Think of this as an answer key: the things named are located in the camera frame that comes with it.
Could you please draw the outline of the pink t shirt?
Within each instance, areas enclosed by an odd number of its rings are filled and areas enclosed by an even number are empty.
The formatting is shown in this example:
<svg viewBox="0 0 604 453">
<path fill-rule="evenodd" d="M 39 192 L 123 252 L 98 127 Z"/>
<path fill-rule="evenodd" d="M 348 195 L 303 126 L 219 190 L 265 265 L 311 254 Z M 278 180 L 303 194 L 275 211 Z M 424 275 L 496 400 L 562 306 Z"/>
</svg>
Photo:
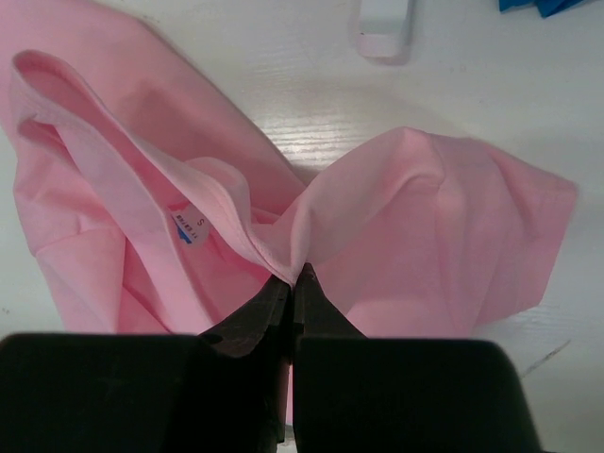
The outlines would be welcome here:
<svg viewBox="0 0 604 453">
<path fill-rule="evenodd" d="M 82 332 L 198 333 L 310 263 L 366 335 L 466 336 L 542 300 L 577 200 L 408 127 L 304 183 L 149 28 L 90 1 L 2 3 L 1 125 L 28 247 Z"/>
</svg>

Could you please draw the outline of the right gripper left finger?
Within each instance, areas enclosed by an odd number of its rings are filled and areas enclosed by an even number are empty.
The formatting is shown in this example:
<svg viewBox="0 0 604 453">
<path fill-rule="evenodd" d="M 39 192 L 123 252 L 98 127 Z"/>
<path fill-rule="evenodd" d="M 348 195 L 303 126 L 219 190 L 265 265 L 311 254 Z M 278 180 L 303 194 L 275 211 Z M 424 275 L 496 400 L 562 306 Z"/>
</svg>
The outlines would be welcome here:
<svg viewBox="0 0 604 453">
<path fill-rule="evenodd" d="M 290 286 L 199 335 L 18 333 L 1 343 L 5 452 L 274 452 Z"/>
</svg>

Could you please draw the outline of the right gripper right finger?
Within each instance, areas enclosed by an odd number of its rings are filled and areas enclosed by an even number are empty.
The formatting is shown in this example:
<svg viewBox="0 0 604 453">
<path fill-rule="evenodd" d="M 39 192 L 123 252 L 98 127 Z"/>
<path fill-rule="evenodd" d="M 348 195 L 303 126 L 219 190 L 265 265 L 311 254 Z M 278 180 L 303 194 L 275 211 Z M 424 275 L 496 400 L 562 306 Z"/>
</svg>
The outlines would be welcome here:
<svg viewBox="0 0 604 453">
<path fill-rule="evenodd" d="M 294 436 L 301 452 L 538 452 L 520 378 L 486 341 L 377 339 L 294 286 Z"/>
</svg>

